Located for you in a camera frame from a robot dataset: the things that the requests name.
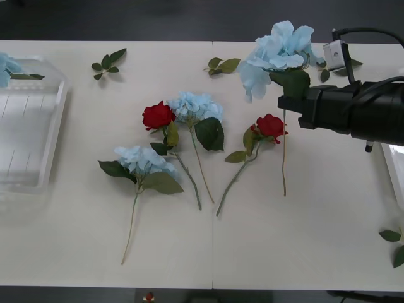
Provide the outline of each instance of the leaf sprig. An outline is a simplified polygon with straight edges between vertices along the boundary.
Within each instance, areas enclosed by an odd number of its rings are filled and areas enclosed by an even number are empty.
[[[208,74],[210,76],[214,76],[215,74],[231,74],[235,71],[235,69],[238,67],[240,63],[240,59],[238,58],[233,58],[233,59],[228,59],[221,63],[223,59],[214,57],[210,59],[208,66],[209,68],[205,68],[205,71],[209,71]]]
[[[355,59],[351,59],[351,64],[352,64],[352,69],[356,69],[359,66],[363,65],[362,62],[359,62],[358,60]],[[320,70],[320,81],[322,83],[326,82],[329,78],[330,78],[330,71],[328,71],[327,69],[327,64],[324,63],[317,63],[317,67]],[[334,71],[334,74],[337,74],[338,76],[341,77],[347,77],[348,76],[348,72],[346,68],[343,69],[339,69],[338,71]]]
[[[121,49],[117,52],[113,52],[111,55],[105,55],[101,63],[93,63],[91,65],[92,69],[99,74],[95,74],[93,77],[97,81],[101,79],[104,73],[119,73],[119,68],[114,66],[114,64],[126,53],[126,49]]]
[[[386,241],[389,242],[399,242],[403,239],[403,232],[400,228],[399,232],[394,232],[392,230],[384,230],[379,233],[379,235]],[[393,260],[393,268],[397,268],[404,264],[404,245],[401,245],[395,252]]]

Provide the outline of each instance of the plastic bin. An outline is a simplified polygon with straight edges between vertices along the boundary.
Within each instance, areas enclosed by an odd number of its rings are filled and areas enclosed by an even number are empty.
[[[42,80],[11,80],[0,88],[0,199],[40,194],[48,185],[69,85],[48,61],[16,57],[24,73]]]

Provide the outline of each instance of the small red object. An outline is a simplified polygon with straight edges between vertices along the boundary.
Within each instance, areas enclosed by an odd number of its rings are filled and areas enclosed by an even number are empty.
[[[146,301],[147,301],[147,303],[151,303],[151,302],[153,301],[153,299],[154,299],[153,293],[152,293],[152,292],[149,292],[149,293],[146,295]]]

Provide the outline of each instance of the gray floor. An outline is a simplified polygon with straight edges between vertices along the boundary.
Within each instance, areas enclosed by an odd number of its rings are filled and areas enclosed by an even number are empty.
[[[0,287],[1,303],[142,303],[147,289],[79,287]],[[156,303],[339,303],[323,291],[269,290],[153,290]],[[365,292],[395,296],[404,302],[404,293]],[[345,303],[360,301],[347,299]]]
[[[290,20],[312,26],[313,42],[326,42],[333,28],[345,27],[383,27],[404,36],[403,11],[403,0],[6,0],[0,40],[253,41]],[[344,39],[394,42],[373,33]]]
[[[0,2],[0,40],[253,41],[290,20],[315,28],[313,42],[333,28],[382,27],[404,36],[403,0],[18,0]],[[392,43],[373,33],[347,42]],[[149,290],[130,288],[0,287],[0,303],[140,303]],[[326,292],[154,290],[156,303],[338,303]],[[400,295],[378,293],[377,295]],[[345,303],[358,302],[347,299]]]

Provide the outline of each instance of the white table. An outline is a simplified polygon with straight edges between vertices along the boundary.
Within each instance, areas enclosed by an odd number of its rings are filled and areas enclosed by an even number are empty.
[[[134,190],[106,176],[97,160],[115,158],[115,146],[153,141],[141,123],[145,106],[179,90],[209,92],[225,108],[225,153],[203,155],[218,202],[239,165],[225,163],[242,149],[257,117],[281,117],[282,89],[248,104],[238,75],[210,79],[213,56],[244,58],[254,47],[233,42],[1,42],[14,55],[46,57],[71,80],[52,168],[49,200],[17,205],[0,217],[0,285],[147,288],[267,288],[403,290],[404,268],[393,269],[394,244],[378,236],[401,215],[379,145],[331,131],[310,131],[288,113],[287,197],[282,146],[264,149],[230,190],[222,215],[208,200],[186,133],[184,160],[201,191],[198,211],[190,182],[183,194],[145,192],[137,207],[129,257],[121,266]],[[90,65],[128,48],[121,77],[97,83]],[[358,79],[396,75],[398,45],[351,45],[364,63]],[[319,83],[315,69],[312,84]],[[342,86],[332,77],[327,84]],[[173,161],[181,172],[181,167]]]

